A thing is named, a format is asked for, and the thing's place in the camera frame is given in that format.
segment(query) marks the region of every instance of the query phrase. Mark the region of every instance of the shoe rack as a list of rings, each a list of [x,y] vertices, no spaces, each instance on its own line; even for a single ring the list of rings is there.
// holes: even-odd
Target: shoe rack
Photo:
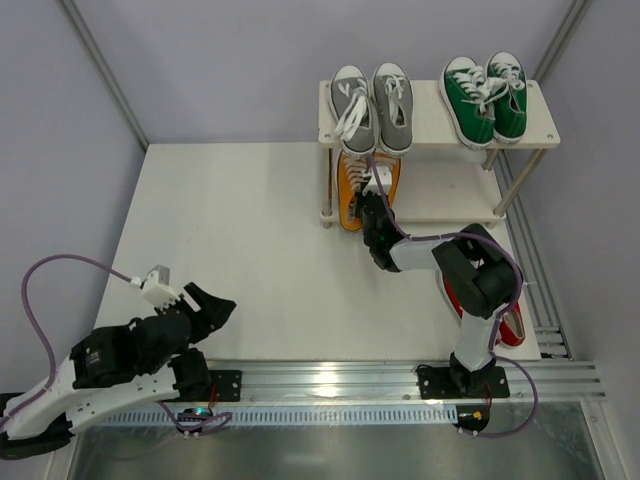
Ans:
[[[320,82],[318,142],[326,150],[326,194],[321,221],[325,228],[338,222],[332,164],[340,142],[329,109],[329,81]],[[560,135],[540,86],[527,80],[527,130],[516,144],[492,142],[485,151],[469,150],[458,142],[437,80],[414,80],[413,146],[403,158],[394,210],[404,223],[471,223],[494,227],[548,150]],[[502,195],[493,172],[500,150],[530,151],[510,189]]]

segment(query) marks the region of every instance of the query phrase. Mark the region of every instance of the gray sneaker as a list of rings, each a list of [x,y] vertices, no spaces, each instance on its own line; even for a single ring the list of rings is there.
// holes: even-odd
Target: gray sneaker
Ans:
[[[413,90],[395,63],[383,63],[373,74],[373,101],[378,108],[380,148],[390,157],[407,153],[413,143]]]
[[[376,140],[371,119],[367,77],[353,65],[342,67],[331,80],[329,107],[337,122],[342,150],[353,158],[371,155]]]

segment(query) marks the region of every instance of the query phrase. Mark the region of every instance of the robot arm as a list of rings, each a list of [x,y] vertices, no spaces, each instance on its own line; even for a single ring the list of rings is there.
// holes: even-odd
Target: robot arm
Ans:
[[[22,395],[0,395],[5,417],[0,458],[53,451],[120,410],[159,400],[187,401],[210,388],[204,356],[189,345],[220,329],[236,304],[190,283],[184,290],[200,307],[195,311],[168,281],[165,267],[156,267],[144,281],[134,279],[157,315],[93,330],[62,361],[44,394],[15,415],[10,412],[42,391],[46,381]]]
[[[384,168],[378,167],[384,190]],[[461,336],[451,355],[450,376],[460,396],[481,395],[487,375],[495,366],[489,350],[497,311],[509,303],[517,288],[516,273],[504,256],[486,242],[465,238],[411,240],[396,229],[393,215],[382,201],[374,176],[359,196],[356,215],[363,224],[363,239],[381,269],[441,270],[463,310]],[[461,233],[496,243],[480,225]]]

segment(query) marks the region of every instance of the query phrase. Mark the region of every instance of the red sneaker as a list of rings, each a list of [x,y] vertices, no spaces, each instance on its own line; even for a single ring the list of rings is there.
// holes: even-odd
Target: red sneaker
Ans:
[[[438,287],[442,295],[447,299],[447,303],[453,310],[458,321],[462,320],[462,307],[458,303],[456,296],[453,293],[453,289],[444,275],[438,273],[437,276]],[[508,347],[517,347],[522,345],[525,339],[524,322],[522,321],[522,313],[520,312],[520,304],[516,303],[516,306],[510,312],[507,312],[500,322],[500,330],[498,331],[498,338],[496,339],[496,345],[502,343]]]

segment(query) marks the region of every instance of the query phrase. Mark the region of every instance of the white shoelace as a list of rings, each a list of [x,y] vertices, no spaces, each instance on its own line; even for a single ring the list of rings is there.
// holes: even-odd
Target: white shoelace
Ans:
[[[389,169],[393,169],[397,159],[387,157],[373,157],[376,165],[385,165]],[[366,158],[351,158],[344,157],[344,164],[347,170],[347,177],[349,177],[349,184],[353,192],[360,192],[363,185],[365,185],[371,176],[370,172],[367,172],[367,159]]]
[[[367,82],[365,79],[359,78],[358,84],[359,86],[354,89],[351,89],[348,83],[338,84],[338,90],[347,98],[351,98],[349,105],[347,105],[347,108],[338,120],[335,130],[336,135],[345,142],[351,140],[356,134],[362,119],[369,109]]]
[[[400,77],[396,75],[390,75],[384,82],[384,91],[389,97],[389,114],[393,124],[398,122],[398,114],[400,113],[400,100],[402,99],[402,92],[404,87],[400,84]]]
[[[478,105],[481,114],[487,111],[487,106],[506,94],[507,89],[502,89],[497,95],[493,95],[505,85],[506,80],[502,78],[486,78],[481,66],[472,67],[467,72],[457,72],[453,78],[467,92],[471,100],[463,100],[465,103]]]
[[[525,83],[520,80],[520,67],[502,62],[494,63],[493,67],[500,78],[514,90],[523,90],[526,87]]]

